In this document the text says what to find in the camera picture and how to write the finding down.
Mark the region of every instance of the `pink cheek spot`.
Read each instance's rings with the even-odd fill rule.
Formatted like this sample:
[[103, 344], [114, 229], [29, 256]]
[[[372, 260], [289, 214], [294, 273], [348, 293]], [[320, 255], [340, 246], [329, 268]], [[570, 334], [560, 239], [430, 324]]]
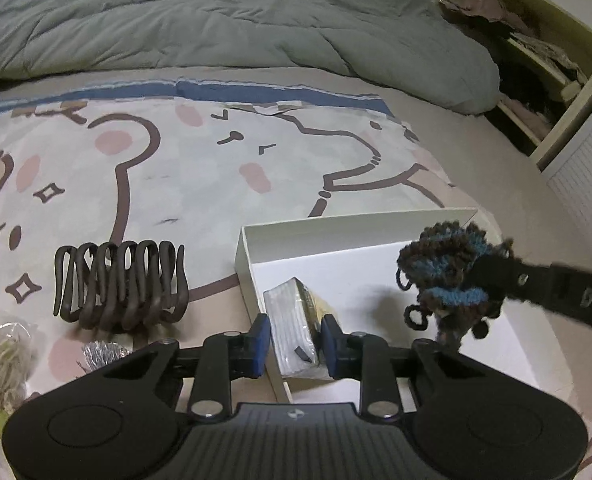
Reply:
[[178, 118], [187, 126], [202, 126], [202, 117], [193, 106], [176, 105], [175, 112]]
[[132, 136], [124, 130], [109, 130], [96, 137], [94, 144], [105, 155], [117, 155], [130, 147], [132, 142]]
[[238, 171], [247, 181], [247, 185], [256, 193], [268, 193], [271, 191], [271, 182], [260, 164], [249, 162], [243, 164]]
[[55, 379], [67, 383], [85, 375], [78, 363], [86, 366], [83, 345], [87, 342], [63, 336], [54, 343], [47, 364]]
[[39, 155], [29, 157], [16, 174], [16, 190], [19, 193], [22, 193], [25, 189], [30, 187], [40, 169], [41, 157]]

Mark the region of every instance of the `metal screw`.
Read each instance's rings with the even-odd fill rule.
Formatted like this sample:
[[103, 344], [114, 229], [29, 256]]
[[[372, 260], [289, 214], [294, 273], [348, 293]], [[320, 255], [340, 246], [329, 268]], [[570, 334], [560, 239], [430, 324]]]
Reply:
[[222, 411], [218, 400], [199, 400], [191, 405], [191, 412], [202, 418], [212, 418]]
[[368, 405], [367, 411], [378, 418], [391, 418], [397, 415], [399, 410], [398, 406], [393, 402], [389, 402], [388, 400], [378, 400], [377, 402], [372, 402]]

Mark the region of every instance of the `cartoon print blanket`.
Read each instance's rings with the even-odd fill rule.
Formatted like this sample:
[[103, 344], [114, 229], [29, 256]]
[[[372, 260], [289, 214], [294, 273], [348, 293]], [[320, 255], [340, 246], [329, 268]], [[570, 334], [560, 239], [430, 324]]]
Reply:
[[[81, 375], [80, 348], [91, 337], [72, 346], [71, 326], [52, 316], [59, 246], [184, 244], [198, 301], [237, 287], [242, 225], [476, 205], [373, 96], [173, 88], [0, 107], [0, 308], [43, 338], [30, 391]], [[259, 103], [260, 95], [281, 99]]]

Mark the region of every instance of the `silver tinsel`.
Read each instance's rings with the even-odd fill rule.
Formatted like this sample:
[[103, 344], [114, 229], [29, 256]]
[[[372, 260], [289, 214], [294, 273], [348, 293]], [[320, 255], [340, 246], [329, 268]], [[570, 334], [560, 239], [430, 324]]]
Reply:
[[83, 355], [90, 372], [113, 363], [127, 354], [129, 354], [129, 351], [118, 343], [92, 341], [83, 346]]

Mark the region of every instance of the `knitted object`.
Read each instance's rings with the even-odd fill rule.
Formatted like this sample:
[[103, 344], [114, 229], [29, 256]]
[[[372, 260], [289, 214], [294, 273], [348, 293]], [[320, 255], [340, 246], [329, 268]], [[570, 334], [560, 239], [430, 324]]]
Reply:
[[[444, 222], [427, 227], [417, 242], [400, 250], [396, 282], [402, 290], [411, 285], [418, 289], [418, 305], [405, 310], [405, 322], [414, 330], [426, 330], [427, 318], [435, 314], [438, 341], [460, 347], [460, 340], [469, 330], [474, 337], [484, 338], [489, 332], [485, 317], [500, 316], [502, 300], [489, 298], [482, 288], [462, 288], [466, 273], [483, 254], [512, 257], [512, 240], [493, 246], [484, 239], [486, 232], [476, 224], [466, 228], [459, 222]], [[401, 283], [401, 273], [408, 283]], [[417, 312], [421, 320], [412, 319]]]

